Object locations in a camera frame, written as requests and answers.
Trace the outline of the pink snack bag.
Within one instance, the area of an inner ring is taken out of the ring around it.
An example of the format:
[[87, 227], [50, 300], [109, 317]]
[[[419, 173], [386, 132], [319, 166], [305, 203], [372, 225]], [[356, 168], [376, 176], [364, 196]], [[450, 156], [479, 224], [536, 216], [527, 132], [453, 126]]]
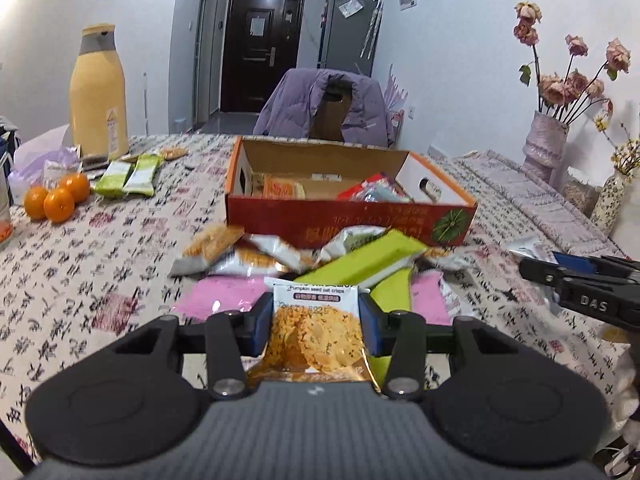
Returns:
[[246, 312], [268, 290], [262, 278], [211, 276], [198, 281], [171, 310], [192, 320], [205, 321], [220, 312]]
[[410, 282], [411, 311], [427, 324], [450, 325], [460, 313], [461, 302], [439, 270], [416, 274]]

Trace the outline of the oat crisps snack packet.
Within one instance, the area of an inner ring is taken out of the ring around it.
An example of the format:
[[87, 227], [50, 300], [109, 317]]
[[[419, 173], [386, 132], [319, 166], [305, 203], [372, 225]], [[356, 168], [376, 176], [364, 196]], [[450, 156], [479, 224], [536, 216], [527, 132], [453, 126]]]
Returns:
[[355, 286], [300, 284], [268, 278], [270, 335], [247, 372], [256, 386], [277, 382], [373, 382], [362, 338]]

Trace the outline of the long green snack pack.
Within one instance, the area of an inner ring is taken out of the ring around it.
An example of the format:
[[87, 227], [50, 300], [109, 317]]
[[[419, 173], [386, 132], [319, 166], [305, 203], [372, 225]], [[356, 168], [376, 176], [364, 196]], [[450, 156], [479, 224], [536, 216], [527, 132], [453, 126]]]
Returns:
[[322, 286], [371, 287], [400, 269], [412, 266], [426, 252], [420, 240], [390, 230], [320, 268], [300, 276], [295, 283]]

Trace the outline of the red silver snack bag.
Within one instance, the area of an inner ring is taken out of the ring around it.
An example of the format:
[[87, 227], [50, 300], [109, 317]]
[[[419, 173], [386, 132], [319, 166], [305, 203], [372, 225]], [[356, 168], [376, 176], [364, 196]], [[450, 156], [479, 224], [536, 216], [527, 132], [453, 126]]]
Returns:
[[411, 203], [412, 198], [401, 186], [384, 172], [374, 174], [366, 180], [348, 188], [336, 196], [348, 202]]

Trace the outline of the white silver snack packet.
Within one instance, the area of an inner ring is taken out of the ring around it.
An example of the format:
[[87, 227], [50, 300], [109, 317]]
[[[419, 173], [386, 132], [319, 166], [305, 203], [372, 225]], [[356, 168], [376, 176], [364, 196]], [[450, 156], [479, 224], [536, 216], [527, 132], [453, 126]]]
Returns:
[[325, 264], [350, 254], [387, 232], [382, 226], [348, 226], [331, 238], [319, 251], [316, 263]]

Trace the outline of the orange spicy strips snack bag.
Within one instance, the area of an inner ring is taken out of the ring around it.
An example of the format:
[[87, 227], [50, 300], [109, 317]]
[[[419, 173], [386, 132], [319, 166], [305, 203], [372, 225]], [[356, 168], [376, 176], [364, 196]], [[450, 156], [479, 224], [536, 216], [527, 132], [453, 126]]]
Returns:
[[253, 195], [267, 200], [304, 200], [306, 198], [305, 189], [301, 183], [272, 174], [254, 174]]

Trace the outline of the folded pink quilt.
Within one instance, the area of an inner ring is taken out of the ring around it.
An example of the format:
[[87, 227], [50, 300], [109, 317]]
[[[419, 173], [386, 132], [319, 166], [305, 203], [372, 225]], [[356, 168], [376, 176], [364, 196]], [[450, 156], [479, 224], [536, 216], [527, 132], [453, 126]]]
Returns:
[[455, 157], [454, 162], [525, 214], [563, 252], [575, 256], [626, 257], [620, 246], [560, 192], [511, 159], [486, 151]]

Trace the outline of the floral spotted vase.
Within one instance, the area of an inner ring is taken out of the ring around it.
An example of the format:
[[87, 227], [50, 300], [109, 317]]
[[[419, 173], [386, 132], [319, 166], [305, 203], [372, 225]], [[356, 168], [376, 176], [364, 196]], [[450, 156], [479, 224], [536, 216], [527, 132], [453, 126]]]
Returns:
[[630, 177], [615, 169], [601, 188], [590, 220], [606, 236], [609, 236], [614, 228], [630, 182]]

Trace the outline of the pink textured vase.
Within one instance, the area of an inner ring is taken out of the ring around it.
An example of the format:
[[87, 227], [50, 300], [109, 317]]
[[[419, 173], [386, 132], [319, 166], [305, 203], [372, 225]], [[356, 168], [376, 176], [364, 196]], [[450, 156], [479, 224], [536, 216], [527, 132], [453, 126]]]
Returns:
[[552, 116], [535, 112], [523, 146], [523, 167], [546, 183], [561, 166], [570, 127]]

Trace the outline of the orange cardboard pumpkin box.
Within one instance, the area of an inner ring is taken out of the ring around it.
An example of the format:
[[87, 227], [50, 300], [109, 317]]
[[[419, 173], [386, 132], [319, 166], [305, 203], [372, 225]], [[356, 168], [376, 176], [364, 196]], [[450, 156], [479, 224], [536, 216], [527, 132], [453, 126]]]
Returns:
[[359, 145], [239, 138], [226, 218], [248, 234], [319, 248], [348, 226], [382, 226], [428, 246], [458, 246], [476, 199], [431, 159]]

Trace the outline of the oat crisps packet on table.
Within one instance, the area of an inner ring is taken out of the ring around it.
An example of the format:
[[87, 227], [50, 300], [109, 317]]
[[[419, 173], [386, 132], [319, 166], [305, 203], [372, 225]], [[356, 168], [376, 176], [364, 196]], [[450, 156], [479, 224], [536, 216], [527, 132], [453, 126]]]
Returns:
[[189, 154], [189, 151], [186, 148], [180, 148], [180, 146], [168, 146], [168, 148], [161, 148], [158, 154], [160, 154], [160, 157], [165, 162], [172, 162], [173, 160], [183, 158]]

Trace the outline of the wooden chair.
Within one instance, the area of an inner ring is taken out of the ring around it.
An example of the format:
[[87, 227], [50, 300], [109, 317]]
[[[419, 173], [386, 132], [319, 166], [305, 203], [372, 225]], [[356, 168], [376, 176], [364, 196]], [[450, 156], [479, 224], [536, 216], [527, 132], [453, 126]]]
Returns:
[[342, 125], [351, 106], [352, 87], [349, 84], [330, 84], [311, 122], [309, 137], [343, 143]]

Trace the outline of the purple down jacket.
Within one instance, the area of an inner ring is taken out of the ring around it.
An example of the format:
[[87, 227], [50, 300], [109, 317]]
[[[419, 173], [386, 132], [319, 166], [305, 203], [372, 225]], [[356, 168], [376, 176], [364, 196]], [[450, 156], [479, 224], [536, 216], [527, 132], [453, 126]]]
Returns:
[[310, 139], [318, 119], [328, 114], [326, 96], [345, 93], [348, 105], [335, 112], [335, 139], [350, 144], [390, 148], [396, 142], [390, 111], [380, 84], [341, 70], [288, 70], [271, 93], [254, 125], [255, 136]]

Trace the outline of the purple tissue paper bag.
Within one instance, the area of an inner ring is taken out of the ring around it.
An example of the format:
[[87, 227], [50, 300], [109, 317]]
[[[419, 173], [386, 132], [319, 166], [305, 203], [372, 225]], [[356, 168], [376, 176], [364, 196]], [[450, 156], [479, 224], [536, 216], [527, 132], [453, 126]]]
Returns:
[[23, 194], [32, 185], [41, 183], [47, 162], [65, 170], [79, 168], [80, 156], [72, 144], [70, 125], [41, 133], [16, 149], [8, 177], [12, 193]]

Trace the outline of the grey refrigerator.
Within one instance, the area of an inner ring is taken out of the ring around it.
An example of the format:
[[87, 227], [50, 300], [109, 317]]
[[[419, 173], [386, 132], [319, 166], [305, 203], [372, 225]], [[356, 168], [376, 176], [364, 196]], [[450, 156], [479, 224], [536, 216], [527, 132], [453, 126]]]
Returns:
[[382, 9], [382, 0], [326, 0], [317, 67], [370, 77]]

